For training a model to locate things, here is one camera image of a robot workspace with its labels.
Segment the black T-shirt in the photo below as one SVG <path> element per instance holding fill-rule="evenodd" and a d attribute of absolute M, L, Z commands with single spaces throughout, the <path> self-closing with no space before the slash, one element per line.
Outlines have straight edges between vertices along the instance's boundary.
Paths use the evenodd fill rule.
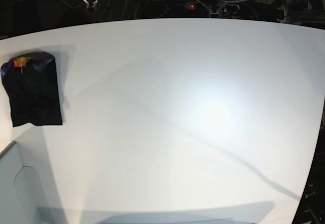
<path fill-rule="evenodd" d="M 11 58 L 1 66 L 13 127 L 62 125 L 55 57 L 32 52 Z"/>

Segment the black power strip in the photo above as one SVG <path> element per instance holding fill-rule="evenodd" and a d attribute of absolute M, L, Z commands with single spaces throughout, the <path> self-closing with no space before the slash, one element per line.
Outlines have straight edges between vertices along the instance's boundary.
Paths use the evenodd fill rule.
<path fill-rule="evenodd" d="M 189 1 L 184 4 L 185 9 L 187 10 L 204 10 L 208 14 L 217 15 L 217 14 L 225 14 L 230 13 L 231 11 L 237 12 L 240 10 L 238 5 L 228 5 L 225 3 L 217 2 L 217 3 L 202 3 L 198 1 Z"/>

